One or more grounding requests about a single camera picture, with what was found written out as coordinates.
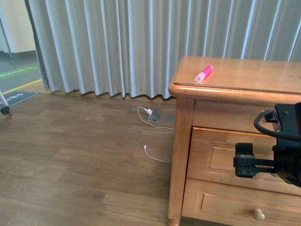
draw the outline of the wooden floor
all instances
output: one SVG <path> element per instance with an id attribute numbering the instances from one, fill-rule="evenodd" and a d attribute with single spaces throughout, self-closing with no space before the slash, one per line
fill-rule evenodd
<path id="1" fill-rule="evenodd" d="M 1 226 L 166 226 L 175 101 L 40 93 L 0 114 Z M 219 224 L 182 218 L 181 226 Z"/>

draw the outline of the wooden drawer knob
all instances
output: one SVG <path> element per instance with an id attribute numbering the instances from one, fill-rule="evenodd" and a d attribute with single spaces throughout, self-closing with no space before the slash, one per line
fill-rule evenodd
<path id="1" fill-rule="evenodd" d="M 253 211 L 253 217 L 255 220 L 263 221 L 265 218 L 265 215 L 262 213 L 262 211 L 260 209 L 255 209 Z"/>

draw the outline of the baseboard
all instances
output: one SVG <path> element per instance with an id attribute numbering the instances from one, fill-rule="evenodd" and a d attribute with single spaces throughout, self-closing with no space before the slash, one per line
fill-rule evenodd
<path id="1" fill-rule="evenodd" d="M 11 53 L 13 58 L 29 58 L 29 57 L 36 57 L 36 51 L 26 51 L 26 52 L 20 52 L 20 53 Z M 5 53 L 4 51 L 0 51 L 1 57 L 7 57 L 10 58 L 9 53 Z"/>

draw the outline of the white curtain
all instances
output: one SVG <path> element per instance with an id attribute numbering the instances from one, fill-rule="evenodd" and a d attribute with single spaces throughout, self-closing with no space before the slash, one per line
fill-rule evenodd
<path id="1" fill-rule="evenodd" d="M 301 61 L 300 0 L 27 0 L 45 87 L 170 97 L 184 55 Z"/>

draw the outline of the caster wheel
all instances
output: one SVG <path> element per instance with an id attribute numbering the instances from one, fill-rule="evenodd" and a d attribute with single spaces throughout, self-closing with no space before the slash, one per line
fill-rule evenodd
<path id="1" fill-rule="evenodd" d="M 8 114 L 9 113 L 9 107 L 3 107 L 3 108 L 1 108 L 1 113 L 2 114 Z"/>

